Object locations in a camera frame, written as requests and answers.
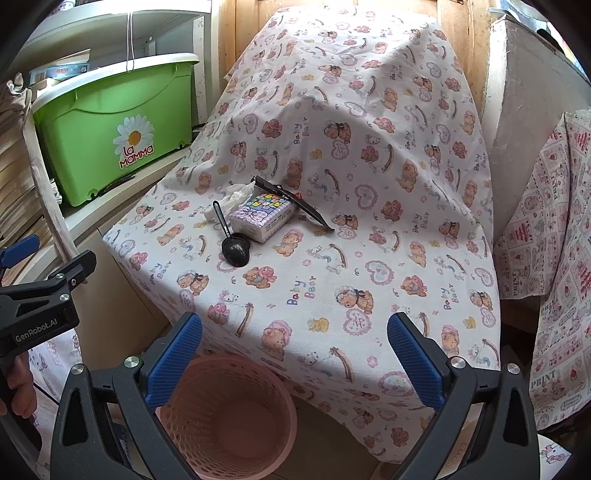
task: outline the green storage bin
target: green storage bin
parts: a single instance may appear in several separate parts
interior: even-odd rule
[[[71,205],[191,143],[198,61],[179,53],[117,63],[66,80],[33,103],[45,161]]]

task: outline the blue gripper pad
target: blue gripper pad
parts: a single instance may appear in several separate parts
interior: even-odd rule
[[[0,256],[0,268],[12,268],[39,250],[39,237],[29,235],[18,243],[8,247]]]
[[[425,406],[439,411],[445,403],[441,375],[398,318],[398,314],[392,315],[388,321],[388,341],[402,363],[421,402]]]
[[[170,399],[178,381],[201,343],[202,334],[201,319],[197,315],[191,314],[189,320],[154,365],[148,375],[148,387],[145,396],[146,405],[151,411],[166,405]],[[168,336],[164,338],[164,341],[169,341]]]

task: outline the pink wastebasket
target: pink wastebasket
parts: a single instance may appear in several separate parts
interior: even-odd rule
[[[263,478],[283,463],[296,438],[296,408],[281,381],[235,355],[193,360],[156,414],[205,480]]]

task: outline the black measuring spoon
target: black measuring spoon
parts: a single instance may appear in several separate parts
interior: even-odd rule
[[[220,221],[226,238],[222,242],[222,255],[233,267],[244,267],[251,259],[251,242],[246,235],[241,233],[230,233],[226,219],[223,217],[220,204],[215,200],[213,210]]]

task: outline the white tablecloth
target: white tablecloth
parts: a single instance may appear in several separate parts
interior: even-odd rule
[[[299,213],[252,245],[246,267],[228,265],[202,211],[255,174],[301,192],[336,232]],[[271,368],[396,462],[433,412],[388,344],[392,313],[448,355],[499,368],[490,177],[470,89],[435,20],[282,8],[190,154],[104,240],[171,321],[200,315],[205,353]]]

